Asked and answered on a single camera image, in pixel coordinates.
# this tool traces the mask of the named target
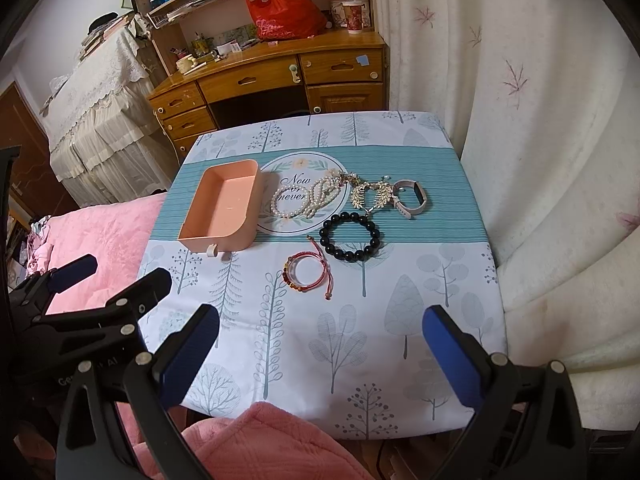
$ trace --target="brown door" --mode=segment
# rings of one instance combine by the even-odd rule
[[[345,83],[306,87],[309,111],[313,114],[383,110],[382,83]]]
[[[36,217],[62,215],[78,209],[49,165],[49,142],[24,104],[17,86],[0,95],[0,148],[20,146],[11,188],[18,202]]]

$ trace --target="orange plastic box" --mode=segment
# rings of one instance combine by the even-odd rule
[[[178,241],[192,253],[242,251],[255,238],[264,184],[255,160],[207,169],[200,179]]]

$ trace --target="plastic bag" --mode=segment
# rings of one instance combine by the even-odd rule
[[[326,18],[311,0],[245,0],[261,40],[293,40],[320,34]]]

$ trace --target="teal stripe on tablecloth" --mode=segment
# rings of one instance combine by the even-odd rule
[[[379,180],[389,175],[391,181],[408,178],[422,184],[429,197],[427,210],[410,221],[398,211],[385,208],[373,215],[386,242],[486,242],[487,236],[471,186],[454,150],[417,146],[332,146],[313,148],[339,160],[348,171],[366,180]],[[151,232],[152,240],[177,240],[182,223],[200,178],[207,168],[243,160],[255,159],[262,167],[269,161],[288,153],[308,151],[279,150],[266,153],[246,153],[215,160],[185,164],[180,168]],[[411,190],[402,194],[409,206],[417,200]],[[346,203],[346,210],[351,204]],[[354,224],[344,224],[332,235],[337,242],[367,242],[366,231]],[[258,231],[256,241],[299,242],[306,235],[277,237]]]

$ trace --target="red cord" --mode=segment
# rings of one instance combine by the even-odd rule
[[[331,269],[329,269],[329,264],[324,259],[324,253],[322,252],[322,249],[316,243],[316,241],[313,239],[313,237],[307,235],[306,238],[309,241],[311,241],[311,243],[316,248],[316,251],[318,251],[318,252],[317,253],[313,253],[311,251],[302,251],[300,253],[296,253],[293,256],[290,256],[289,258],[287,258],[287,261],[284,264],[284,268],[282,269],[282,280],[285,283],[287,283],[287,285],[289,285],[294,290],[298,290],[299,292],[306,292],[308,290],[311,290],[312,288],[316,288],[316,286],[320,285],[320,283],[322,283],[322,281],[324,281],[324,277],[325,276],[329,276],[329,280],[327,282],[326,293],[324,295],[324,298],[326,300],[330,300],[332,291],[334,290],[334,277],[331,275]],[[290,271],[289,271],[289,267],[291,266],[293,261],[295,261],[295,260],[297,260],[299,258],[306,258],[306,257],[316,258],[316,259],[318,259],[320,261],[320,263],[322,264],[322,274],[313,283],[310,283],[309,285],[301,285],[300,283],[297,283],[297,282],[295,282],[293,280],[293,278],[292,278],[292,276],[290,274]]]

